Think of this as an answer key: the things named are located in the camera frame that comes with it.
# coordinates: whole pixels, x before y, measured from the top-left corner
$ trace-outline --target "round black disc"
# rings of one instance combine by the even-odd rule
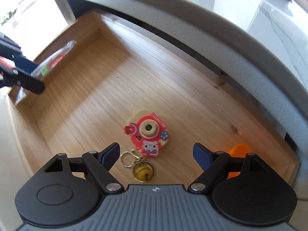
[[[38,171],[18,191],[16,208],[26,222],[61,227],[89,216],[100,200],[98,189],[70,171]]]
[[[283,180],[254,172],[224,180],[213,190],[217,209],[233,221],[251,226],[269,226],[288,221],[297,199]]]

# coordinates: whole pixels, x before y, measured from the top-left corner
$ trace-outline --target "camera lens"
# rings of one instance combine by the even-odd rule
[[[150,130],[152,129],[152,125],[150,125],[150,124],[146,125],[146,126],[145,126],[145,129],[146,129],[147,131],[150,131]]]

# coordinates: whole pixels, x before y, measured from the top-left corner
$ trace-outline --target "blue flower decoration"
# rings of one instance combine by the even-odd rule
[[[168,131],[162,131],[161,134],[159,135],[159,137],[165,141],[169,138],[169,134],[168,134]]]

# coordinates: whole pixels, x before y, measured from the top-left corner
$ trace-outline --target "white countertop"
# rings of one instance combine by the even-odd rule
[[[290,0],[187,0],[224,17],[267,47],[308,89],[308,14]]]

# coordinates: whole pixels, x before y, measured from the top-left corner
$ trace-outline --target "green sticker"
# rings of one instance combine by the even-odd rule
[[[44,68],[44,69],[42,70],[42,76],[47,75],[48,70],[49,70],[49,68],[48,68],[48,67]]]

